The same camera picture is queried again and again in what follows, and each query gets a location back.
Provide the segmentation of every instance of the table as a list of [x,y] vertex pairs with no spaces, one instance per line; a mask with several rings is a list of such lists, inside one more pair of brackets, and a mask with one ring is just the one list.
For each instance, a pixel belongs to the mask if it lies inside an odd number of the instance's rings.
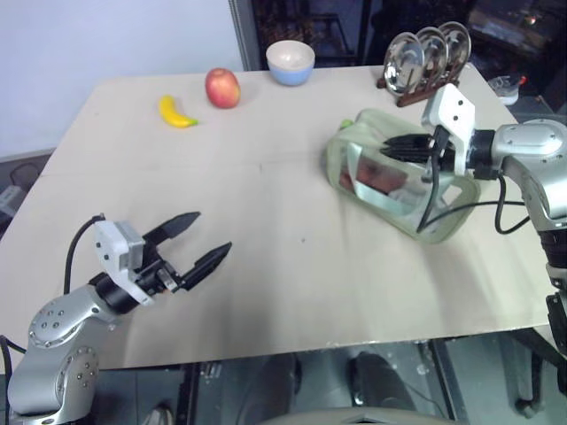
[[[144,367],[362,342],[459,336],[547,322],[552,292],[531,226],[511,236],[478,208],[445,243],[423,245],[341,197],[321,155],[340,121],[366,107],[418,123],[424,102],[398,108],[374,87],[379,67],[314,70],[286,88],[239,73],[233,110],[211,106],[204,75],[111,80],[84,105],[0,243],[0,322],[26,342],[34,313],[63,286],[67,246],[95,213],[141,233],[183,212],[203,215],[161,253],[180,271],[234,246],[189,293],[157,297],[125,317],[103,367]],[[515,122],[473,66],[461,90],[479,128]],[[161,95],[201,124],[168,127]],[[483,199],[495,199],[488,184]],[[509,198],[518,199],[514,184]],[[509,208],[505,221],[525,215]],[[100,271],[91,236],[75,253],[72,286]]]

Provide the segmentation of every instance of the plate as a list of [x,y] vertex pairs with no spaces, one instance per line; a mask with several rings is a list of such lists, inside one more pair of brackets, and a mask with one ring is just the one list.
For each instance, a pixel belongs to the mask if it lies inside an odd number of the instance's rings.
[[443,75],[449,60],[445,36],[435,27],[425,27],[416,36],[422,44],[425,57],[422,81],[424,84],[433,84]]
[[421,43],[411,33],[396,35],[384,58],[384,80],[388,91],[401,96],[420,81],[425,56]]
[[459,22],[446,22],[439,27],[439,31],[445,36],[449,48],[449,62],[447,72],[458,75],[469,60],[470,35],[467,28]]

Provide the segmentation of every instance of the yellow banana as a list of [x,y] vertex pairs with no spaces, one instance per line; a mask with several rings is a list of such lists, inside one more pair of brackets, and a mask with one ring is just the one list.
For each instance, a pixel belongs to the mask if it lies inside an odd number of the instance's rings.
[[175,100],[170,95],[165,95],[159,100],[159,113],[161,118],[170,126],[184,128],[198,124],[197,120],[181,115],[175,110]]

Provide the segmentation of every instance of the plastic container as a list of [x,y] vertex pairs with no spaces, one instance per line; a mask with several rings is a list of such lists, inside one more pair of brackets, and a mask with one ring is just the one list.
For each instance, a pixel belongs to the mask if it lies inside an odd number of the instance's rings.
[[[450,214],[417,233],[431,194],[431,184],[422,182],[424,166],[399,162],[380,153],[384,142],[392,137],[424,133],[423,128],[392,115],[363,110],[354,124],[343,127],[330,139],[327,176],[341,194],[416,240],[439,243],[464,223],[472,209]],[[429,220],[449,208],[477,202],[479,197],[480,187],[471,177],[441,173],[439,196]]]
[[266,50],[268,68],[277,82],[286,86],[303,84],[315,65],[315,52],[303,42],[282,40]]

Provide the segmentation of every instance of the white wall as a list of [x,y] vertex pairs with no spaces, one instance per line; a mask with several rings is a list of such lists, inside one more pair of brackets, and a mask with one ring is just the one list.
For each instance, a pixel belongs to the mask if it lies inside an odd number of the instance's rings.
[[0,161],[57,146],[116,76],[243,69],[228,0],[0,0]]

